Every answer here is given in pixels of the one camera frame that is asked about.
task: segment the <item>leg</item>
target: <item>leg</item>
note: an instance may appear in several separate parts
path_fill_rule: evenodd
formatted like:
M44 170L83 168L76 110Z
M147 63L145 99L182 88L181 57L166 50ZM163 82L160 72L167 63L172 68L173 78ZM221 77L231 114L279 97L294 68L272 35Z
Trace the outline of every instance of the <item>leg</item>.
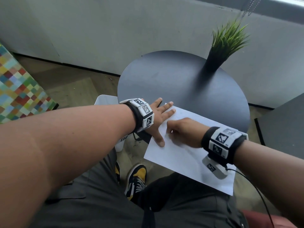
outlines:
M115 175L113 149L44 203L30 227L141 227L143 210L127 200Z
M143 204L157 209L157 227L248 227L234 197L178 173L144 189L139 197L139 205Z

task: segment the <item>white sheet of paper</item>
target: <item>white sheet of paper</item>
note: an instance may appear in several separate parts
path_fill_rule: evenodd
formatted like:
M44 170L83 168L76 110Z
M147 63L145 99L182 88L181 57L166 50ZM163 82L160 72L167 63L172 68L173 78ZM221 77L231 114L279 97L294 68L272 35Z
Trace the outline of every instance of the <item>white sheet of paper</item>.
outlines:
M218 122L207 119L187 110L172 106L169 110L175 108L176 113L169 120L179 120L191 118L207 126L224 126ZM167 121L160 127L159 132L165 140L165 147L159 147L154 139L151 139L146 150L144 158L156 164L164 166L170 170L178 172L212 188L222 191L226 194L233 195L233 183L235 172L228 171L228 176L220 180L202 163L203 158L208 154L203 148L195 149L187 145L176 145L168 134L166 134ZM234 165L227 164L230 169L236 169Z

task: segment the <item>multicolored checkered pattern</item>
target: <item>multicolored checkered pattern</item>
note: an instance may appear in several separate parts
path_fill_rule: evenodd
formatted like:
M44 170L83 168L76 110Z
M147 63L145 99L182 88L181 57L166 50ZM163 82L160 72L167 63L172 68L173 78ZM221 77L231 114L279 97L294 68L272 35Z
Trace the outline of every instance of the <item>multicolored checkered pattern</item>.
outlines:
M50 111L56 103L0 44L0 124Z

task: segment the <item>black wristband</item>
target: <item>black wristband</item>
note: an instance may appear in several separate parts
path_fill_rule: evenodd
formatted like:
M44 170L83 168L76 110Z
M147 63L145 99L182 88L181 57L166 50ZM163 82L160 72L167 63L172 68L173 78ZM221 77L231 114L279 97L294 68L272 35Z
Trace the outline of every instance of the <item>black wristband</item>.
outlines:
M127 105L134 114L136 126L135 126L135 129L132 131L132 133L136 133L139 130L139 128L141 128L143 126L142 125L143 117L139 113L139 110L134 105L132 105L130 102L126 102L124 104Z
M204 150L206 150L208 152L208 157L214 161L216 161L217 163L219 163L220 165L226 167L227 163L229 164L233 164L233 160L234 160L234 155L235 152L237 150L237 148L243 143L243 141L246 139L245 135L242 135L241 137L237 138L232 145L230 146L230 148L228 149L228 156L227 158L223 158L222 156L218 155L217 153L215 153L213 150L209 149L209 142L211 139L211 136L214 134L214 132L218 129L219 127L211 127L207 130L207 132L204 134L202 141L201 141L201 145L202 148ZM219 142L212 140L214 143L218 144L219 146L223 147L224 149L227 149L226 147L224 147L222 144L220 144Z

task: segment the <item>sneaker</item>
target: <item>sneaker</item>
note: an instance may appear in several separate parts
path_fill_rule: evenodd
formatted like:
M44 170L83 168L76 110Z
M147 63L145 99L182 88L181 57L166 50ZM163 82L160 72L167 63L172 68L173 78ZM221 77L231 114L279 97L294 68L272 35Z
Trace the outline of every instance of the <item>sneaker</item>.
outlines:
M136 165L129 174L125 195L131 200L135 194L142 191L146 185L147 169L143 164Z
M118 162L115 163L115 173L117 177L118 184L120 183L120 167Z

